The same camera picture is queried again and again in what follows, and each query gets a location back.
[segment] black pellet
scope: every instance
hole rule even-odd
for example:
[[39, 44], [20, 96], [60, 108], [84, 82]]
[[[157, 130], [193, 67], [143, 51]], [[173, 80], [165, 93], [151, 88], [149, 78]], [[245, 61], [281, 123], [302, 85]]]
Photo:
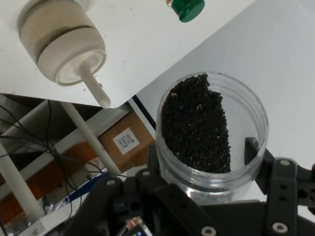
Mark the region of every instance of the black pellet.
[[210, 91], [208, 75], [178, 83], [162, 107], [162, 135], [186, 165], [209, 173], [228, 173], [230, 146], [222, 96]]

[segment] white pole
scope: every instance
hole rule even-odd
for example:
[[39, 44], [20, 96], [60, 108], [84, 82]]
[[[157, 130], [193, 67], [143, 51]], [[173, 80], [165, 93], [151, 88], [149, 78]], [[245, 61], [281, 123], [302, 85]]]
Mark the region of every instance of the white pole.
[[81, 131], [83, 136], [92, 146], [93, 150], [95, 151], [99, 159], [103, 162], [104, 166], [107, 168], [109, 173], [119, 175], [121, 172], [119, 171], [118, 167], [115, 165], [113, 160], [108, 155], [107, 151], [104, 149], [103, 145], [99, 142], [97, 137], [90, 130], [89, 126], [80, 116], [80, 114], [75, 109], [73, 104], [69, 102], [60, 102], [60, 103], [62, 107], [65, 109], [65, 111], [68, 113], [72, 121], [75, 123], [75, 125]]
[[99, 105], [102, 108], [109, 108], [110, 99], [92, 74], [91, 66], [87, 62], [82, 63], [78, 68], [78, 73]]
[[[6, 154], [5, 148], [0, 143], [0, 155]], [[37, 202], [35, 196], [9, 156], [0, 158], [0, 173], [20, 203], [26, 217], [31, 222], [35, 222], [45, 216], [43, 208]]]

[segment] barcode label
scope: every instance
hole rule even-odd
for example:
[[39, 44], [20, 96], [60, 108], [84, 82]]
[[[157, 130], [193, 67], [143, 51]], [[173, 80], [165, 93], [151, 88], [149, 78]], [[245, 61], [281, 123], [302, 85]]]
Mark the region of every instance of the barcode label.
[[113, 138], [113, 141], [122, 155], [126, 154], [135, 146], [140, 144], [130, 128], [127, 128], [115, 138]]

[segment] black cable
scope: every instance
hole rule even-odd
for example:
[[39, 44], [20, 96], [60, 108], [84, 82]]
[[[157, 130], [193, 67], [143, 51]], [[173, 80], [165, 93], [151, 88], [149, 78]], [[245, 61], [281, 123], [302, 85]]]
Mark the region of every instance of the black cable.
[[37, 137], [34, 133], [32, 133], [31, 131], [29, 131], [28, 129], [26, 129], [26, 128], [19, 122], [19, 120], [18, 120], [7, 108], [5, 108], [5, 107], [2, 106], [2, 105], [0, 105], [0, 108], [4, 109], [13, 119], [15, 119], [16, 122], [19, 124], [19, 126], [20, 126], [22, 129], [24, 129], [24, 131], [25, 131], [28, 135], [32, 136], [33, 138], [37, 138], [37, 139], [38, 139], [38, 137]]
[[[47, 127], [46, 127], [46, 145], [47, 145], [47, 148], [49, 148], [49, 138], [48, 138], [49, 135], [48, 134], [49, 134], [49, 128], [50, 128], [50, 123], [51, 123], [52, 107], [51, 107], [50, 100], [47, 100], [47, 103], [48, 103], [49, 113], [48, 113], [48, 122], [47, 122]], [[81, 195], [80, 191], [78, 190], [78, 187], [76, 186], [73, 177], [70, 176], [70, 178], [69, 178], [68, 171], [67, 171], [63, 161], [61, 159], [58, 160], [55, 155], [53, 155], [53, 157], [55, 158], [56, 162], [58, 163], [58, 165], [60, 166], [60, 168], [62, 170], [62, 173], [63, 173], [64, 178], [65, 178], [65, 186], [69, 185], [70, 188], [72, 188], [73, 191], [77, 192], [77, 194], [80, 195], [80, 205], [79, 205], [79, 207], [80, 207], [81, 204], [82, 204], [82, 195]], [[71, 179], [74, 187], [70, 184], [69, 179]]]
[[52, 154], [52, 156], [55, 158], [55, 160], [60, 164], [60, 167], [61, 167], [61, 169], [62, 169], [62, 172], [63, 172], [63, 174], [65, 175], [65, 178], [66, 178], [66, 184], [65, 184], [65, 189], [66, 189], [66, 193], [67, 193], [67, 195], [68, 195], [68, 198], [69, 198], [69, 201], [70, 201], [70, 215], [69, 215], [69, 218], [68, 219], [70, 219], [71, 218], [71, 215], [72, 215], [72, 211], [73, 211], [73, 209], [72, 209], [72, 201], [70, 200], [70, 194], [69, 194], [69, 190], [68, 190], [68, 185], [74, 190], [74, 191], [77, 191], [78, 192], [78, 194], [80, 195], [80, 205], [81, 205], [81, 203], [82, 203], [82, 195], [81, 195], [81, 193], [80, 193], [80, 191], [78, 191], [78, 189], [77, 189], [77, 186], [75, 185], [75, 182], [74, 182], [74, 180], [73, 180], [73, 178], [72, 177], [70, 177], [70, 179], [72, 180], [72, 182], [73, 182], [73, 184], [75, 185], [74, 187], [70, 184], [70, 182], [69, 182], [69, 180], [68, 180], [68, 174], [67, 174], [67, 171], [66, 171], [66, 168], [65, 168], [65, 166], [64, 166], [64, 163], [63, 163], [63, 161], [62, 161], [62, 159], [64, 159], [64, 160], [71, 160], [71, 161], [78, 161], [78, 162], [84, 162], [85, 164], [89, 164], [89, 165], [92, 165], [92, 166], [94, 166], [99, 172], [93, 172], [93, 171], [87, 171], [87, 170], [85, 170], [85, 171], [87, 171], [87, 172], [91, 172], [91, 173], [101, 173], [102, 175], [103, 174], [108, 174], [108, 175], [112, 175], [112, 176], [122, 176], [122, 177], [126, 177], [126, 176], [123, 176], [123, 175], [114, 175], [114, 174], [110, 174], [110, 173], [104, 173], [97, 165], [95, 165], [94, 163], [91, 163], [91, 162], [89, 162], [89, 161], [84, 161], [84, 160], [81, 160], [81, 159], [77, 159], [77, 158], [71, 158], [71, 157], [65, 157], [65, 156], [63, 156], [62, 154], [60, 154], [60, 153], [58, 153], [57, 152], [57, 150], [56, 150], [56, 148], [55, 148], [55, 146], [52, 144], [52, 148], [51, 147], [49, 147], [49, 139], [48, 139], [48, 137], [49, 137], [49, 135], [48, 135], [48, 133], [49, 133], [49, 127], [50, 127], [50, 122], [51, 122], [51, 116], [52, 116], [52, 107], [51, 107], [51, 103], [50, 103], [50, 101], [48, 100], [48, 107], [49, 107], [49, 116], [48, 116], [48, 123], [47, 123], [47, 128], [46, 128], [46, 143], [45, 143], [45, 141], [43, 141], [40, 137], [38, 137], [37, 135], [35, 135], [34, 133], [32, 133], [31, 131], [29, 131], [29, 130], [27, 130], [19, 121], [18, 121], [18, 119], [7, 109], [7, 108], [5, 108], [5, 107], [3, 107], [2, 105], [0, 105], [0, 108], [2, 108], [2, 109], [4, 109], [6, 112], [8, 112], [16, 121], [17, 121], [17, 123], [20, 125], [20, 127], [18, 127], [17, 125], [15, 125], [15, 124], [12, 124], [12, 123], [10, 123], [10, 122], [8, 122], [8, 121], [6, 121], [6, 120], [3, 120], [3, 119], [1, 119], [0, 118], [0, 120], [2, 120], [2, 121], [4, 121], [4, 122], [6, 122], [6, 123], [8, 123], [8, 124], [10, 124], [10, 125], [12, 125], [12, 126], [14, 126], [14, 127], [16, 127], [16, 128], [18, 128], [18, 129], [20, 129], [20, 130], [22, 130], [22, 131], [24, 131], [26, 134], [28, 134], [28, 135], [30, 135], [31, 137], [33, 137], [33, 138], [35, 138], [35, 140], [30, 140], [30, 139], [27, 139], [27, 138], [23, 138], [23, 137], [15, 137], [15, 136], [8, 136], [8, 135], [5, 135], [5, 136], [0, 136], [0, 139], [16, 139], [16, 140], [22, 140], [22, 141], [25, 141], [25, 142], [30, 142], [30, 143], [34, 143], [34, 144], [37, 144], [37, 145], [39, 145], [39, 146], [41, 146], [41, 147], [44, 147], [44, 148], [46, 148], [46, 150], [45, 151], [43, 151], [43, 150], [40, 150], [40, 151], [43, 151], [43, 152], [47, 152], [47, 153], [51, 153]]

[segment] white cylinder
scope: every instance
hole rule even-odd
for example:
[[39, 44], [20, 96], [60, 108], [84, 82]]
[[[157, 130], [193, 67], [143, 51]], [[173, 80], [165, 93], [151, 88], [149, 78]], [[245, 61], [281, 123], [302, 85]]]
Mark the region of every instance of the white cylinder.
[[75, 109], [75, 107], [72, 105], [72, 103], [68, 102], [60, 102], [64, 110], [68, 113], [72, 121], [75, 123], [75, 125], [78, 127], [78, 129], [81, 131], [83, 136], [86, 138], [86, 140], [89, 142], [89, 144], [92, 146], [93, 150], [99, 157], [99, 159], [103, 162], [104, 166], [107, 168], [109, 173], [111, 174], [120, 174], [120, 170], [115, 165], [113, 160], [108, 155], [107, 151], [104, 149], [103, 145], [99, 142], [97, 137], [94, 135], [94, 133], [90, 130], [89, 126], [86, 124], [86, 122], [83, 120], [83, 118], [80, 116], [78, 111]]
[[[6, 154], [6, 150], [0, 143], [0, 155]], [[31, 222], [35, 222], [45, 215], [44, 210], [9, 156], [0, 158], [0, 173]]]

